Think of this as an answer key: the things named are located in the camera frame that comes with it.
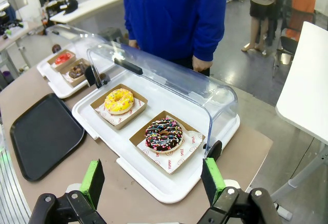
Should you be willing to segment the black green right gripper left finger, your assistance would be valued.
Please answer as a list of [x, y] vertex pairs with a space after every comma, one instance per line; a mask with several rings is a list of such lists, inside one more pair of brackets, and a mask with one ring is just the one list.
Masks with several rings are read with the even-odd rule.
[[40, 195], [29, 223], [105, 223], [97, 211], [105, 175], [101, 161], [90, 162], [81, 186], [61, 197]]

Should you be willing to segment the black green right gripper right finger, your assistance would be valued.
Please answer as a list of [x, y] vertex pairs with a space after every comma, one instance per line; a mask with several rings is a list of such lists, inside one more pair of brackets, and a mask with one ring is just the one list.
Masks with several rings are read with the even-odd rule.
[[266, 189], [255, 188], [246, 193], [226, 186], [213, 158], [203, 159], [201, 180], [210, 207], [198, 223], [227, 223], [230, 218], [242, 223], [282, 223]]

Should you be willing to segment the person's left hand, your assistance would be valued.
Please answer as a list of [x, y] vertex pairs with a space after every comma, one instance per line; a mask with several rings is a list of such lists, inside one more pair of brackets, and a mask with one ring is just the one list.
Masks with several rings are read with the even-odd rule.
[[202, 72], [202, 71], [205, 71], [207, 69], [210, 69], [212, 64], [213, 64], [212, 61], [200, 60], [196, 56], [192, 57], [193, 70], [196, 71], [196, 72]]

